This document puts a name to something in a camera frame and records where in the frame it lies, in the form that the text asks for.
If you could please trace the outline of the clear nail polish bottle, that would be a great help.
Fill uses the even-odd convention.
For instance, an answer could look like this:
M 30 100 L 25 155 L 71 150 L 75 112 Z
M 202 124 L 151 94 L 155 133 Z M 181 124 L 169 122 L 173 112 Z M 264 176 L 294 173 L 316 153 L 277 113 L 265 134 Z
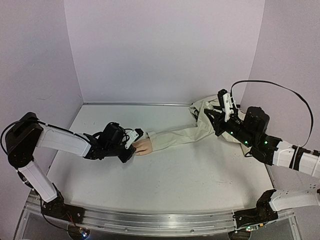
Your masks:
M 211 110 L 213 109 L 213 105 L 210 101 L 205 101 L 204 105 L 206 109 L 211 109 Z

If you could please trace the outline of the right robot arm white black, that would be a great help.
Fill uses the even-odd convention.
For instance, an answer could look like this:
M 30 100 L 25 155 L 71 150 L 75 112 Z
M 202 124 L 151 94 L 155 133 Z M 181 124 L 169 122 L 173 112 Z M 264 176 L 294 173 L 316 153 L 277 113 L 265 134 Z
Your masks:
M 226 133 L 234 137 L 248 147 L 248 154 L 259 162 L 319 178 L 320 152 L 266 134 L 270 117 L 260 107 L 249 107 L 243 120 L 235 115 L 225 120 L 226 113 L 214 109 L 205 109 L 204 113 L 217 136 Z M 254 208 L 235 211 L 233 218 L 237 229 L 249 229 L 277 220 L 279 211 L 319 205 L 320 188 L 317 185 L 311 185 L 304 191 L 271 189 L 261 195 Z

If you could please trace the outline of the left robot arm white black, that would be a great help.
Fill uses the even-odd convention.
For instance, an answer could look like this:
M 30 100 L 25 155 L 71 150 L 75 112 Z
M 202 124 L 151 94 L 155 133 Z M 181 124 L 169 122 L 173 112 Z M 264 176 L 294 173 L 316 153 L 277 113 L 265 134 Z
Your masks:
M 126 163 L 136 150 L 133 143 L 143 133 L 140 128 L 123 128 L 117 122 L 108 123 L 103 131 L 93 135 L 75 133 L 42 122 L 34 112 L 28 112 L 2 131 L 0 146 L 25 184 L 38 193 L 49 212 L 61 219 L 68 208 L 60 191 L 36 163 L 36 148 L 62 151 L 91 161 L 117 157 Z

